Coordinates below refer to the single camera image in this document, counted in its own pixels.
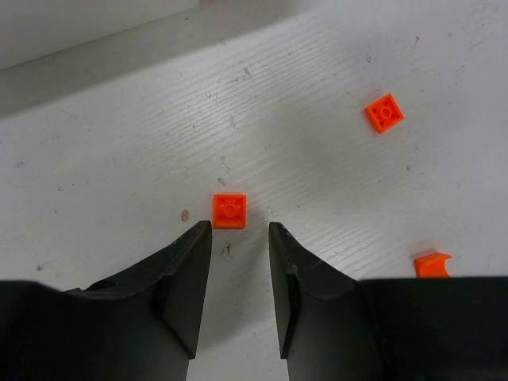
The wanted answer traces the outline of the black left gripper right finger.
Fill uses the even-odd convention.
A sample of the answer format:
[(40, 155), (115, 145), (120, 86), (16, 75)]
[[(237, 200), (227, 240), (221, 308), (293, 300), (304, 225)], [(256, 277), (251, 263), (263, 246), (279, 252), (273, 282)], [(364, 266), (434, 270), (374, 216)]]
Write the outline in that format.
[(268, 230), (281, 357), (292, 380), (504, 380), (504, 277), (355, 280)]

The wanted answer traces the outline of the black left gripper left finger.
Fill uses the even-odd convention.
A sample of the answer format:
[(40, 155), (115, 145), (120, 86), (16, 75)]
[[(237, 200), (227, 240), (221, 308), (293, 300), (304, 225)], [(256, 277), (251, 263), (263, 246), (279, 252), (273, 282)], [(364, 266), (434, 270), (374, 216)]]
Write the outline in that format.
[(4, 380), (184, 380), (195, 358), (212, 227), (87, 289), (1, 283)]

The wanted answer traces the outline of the small orange curved lego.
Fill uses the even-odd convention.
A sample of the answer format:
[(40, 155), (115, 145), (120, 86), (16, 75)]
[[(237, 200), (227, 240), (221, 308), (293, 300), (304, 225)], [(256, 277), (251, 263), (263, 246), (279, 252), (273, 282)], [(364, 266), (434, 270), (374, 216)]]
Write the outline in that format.
[(440, 252), (420, 256), (414, 260), (414, 267), (418, 278), (449, 278), (446, 261), (452, 257)]

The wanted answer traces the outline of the small orange lego square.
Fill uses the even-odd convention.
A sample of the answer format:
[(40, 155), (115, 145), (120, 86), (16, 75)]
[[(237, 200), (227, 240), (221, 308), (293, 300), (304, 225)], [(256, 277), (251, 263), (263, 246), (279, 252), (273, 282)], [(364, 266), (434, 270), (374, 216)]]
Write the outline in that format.
[(245, 194), (215, 194), (212, 226), (215, 229), (244, 229), (247, 225)]

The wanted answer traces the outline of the small orange lego tile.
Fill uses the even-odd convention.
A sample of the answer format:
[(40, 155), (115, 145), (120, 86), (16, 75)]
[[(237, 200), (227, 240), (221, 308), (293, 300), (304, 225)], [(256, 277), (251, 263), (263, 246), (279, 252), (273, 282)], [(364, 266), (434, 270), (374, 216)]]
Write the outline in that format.
[(385, 94), (364, 109), (371, 127), (379, 134), (405, 119), (392, 94)]

